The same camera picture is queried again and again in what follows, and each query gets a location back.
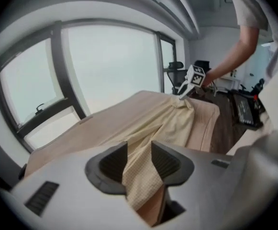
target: yellow cloth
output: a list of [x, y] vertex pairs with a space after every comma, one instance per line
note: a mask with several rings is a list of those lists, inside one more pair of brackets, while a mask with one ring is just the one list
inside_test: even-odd
[[163, 184], [151, 159], [151, 141], [185, 146], [194, 120], [194, 108], [188, 101], [172, 96], [168, 101], [133, 123], [110, 141], [128, 142], [128, 162], [122, 184], [127, 201], [139, 209]]

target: dark wooden floor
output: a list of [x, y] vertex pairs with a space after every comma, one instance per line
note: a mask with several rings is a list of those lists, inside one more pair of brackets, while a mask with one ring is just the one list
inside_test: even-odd
[[220, 108], [220, 116], [215, 123], [211, 139], [211, 152], [225, 154], [240, 139], [246, 129], [233, 126], [230, 103], [225, 94], [217, 92], [214, 97], [213, 93], [208, 92], [205, 97]]

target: person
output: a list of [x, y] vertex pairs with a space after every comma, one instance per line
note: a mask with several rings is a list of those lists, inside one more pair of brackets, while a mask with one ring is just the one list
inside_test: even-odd
[[240, 38], [223, 62], [207, 72], [203, 86], [236, 69], [247, 61], [256, 50], [259, 30], [267, 30], [268, 24], [277, 45], [266, 70], [266, 84], [278, 71], [278, 18], [265, 0], [233, 0], [240, 25]]

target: window frame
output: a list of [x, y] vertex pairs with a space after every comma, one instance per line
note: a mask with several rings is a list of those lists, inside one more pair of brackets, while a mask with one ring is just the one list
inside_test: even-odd
[[0, 72], [20, 53], [24, 52], [28, 48], [36, 45], [37, 43], [44, 41], [48, 38], [51, 39], [51, 51], [52, 59], [54, 65], [54, 71], [57, 76], [59, 87], [64, 95], [64, 99], [61, 99], [49, 107], [45, 108], [41, 113], [36, 114], [32, 119], [27, 121], [21, 127], [18, 127], [16, 121], [14, 120], [11, 111], [7, 105], [7, 101], [4, 96], [2, 89], [2, 84], [0, 82], [0, 111], [2, 116], [7, 123], [9, 129], [12, 131], [13, 135], [17, 140], [23, 145], [23, 147], [32, 153], [34, 149], [24, 140], [24, 137], [28, 135], [31, 131], [41, 125], [43, 122], [51, 118], [52, 116], [58, 114], [64, 109], [73, 106], [78, 117], [82, 120], [86, 117], [84, 110], [80, 106], [79, 100], [72, 88], [70, 78], [67, 72], [67, 66], [65, 63], [63, 46], [62, 46], [62, 29], [82, 26], [82, 25], [114, 25], [132, 28], [135, 30], [144, 31], [146, 33], [151, 33], [156, 37], [156, 57], [158, 64], [158, 77], [160, 79], [160, 91], [164, 92], [164, 72], [163, 72], [163, 59], [162, 59], [162, 48], [161, 40], [166, 41], [173, 46], [173, 57], [174, 61], [176, 58], [176, 44], [175, 40], [168, 37], [167, 35], [156, 32], [146, 27], [136, 25], [133, 23], [123, 22], [119, 20], [112, 19], [78, 19], [71, 21], [57, 21], [52, 25], [49, 25], [43, 29], [31, 33], [30, 35], [19, 40], [17, 43], [9, 47], [3, 54], [0, 55]]

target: t-shirt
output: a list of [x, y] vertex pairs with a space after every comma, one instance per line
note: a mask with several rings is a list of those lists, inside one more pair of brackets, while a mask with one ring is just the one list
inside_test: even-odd
[[[278, 17], [266, 0], [233, 0], [238, 25], [267, 30], [269, 24], [273, 40], [278, 46]], [[278, 48], [267, 66], [266, 82], [278, 71]]]

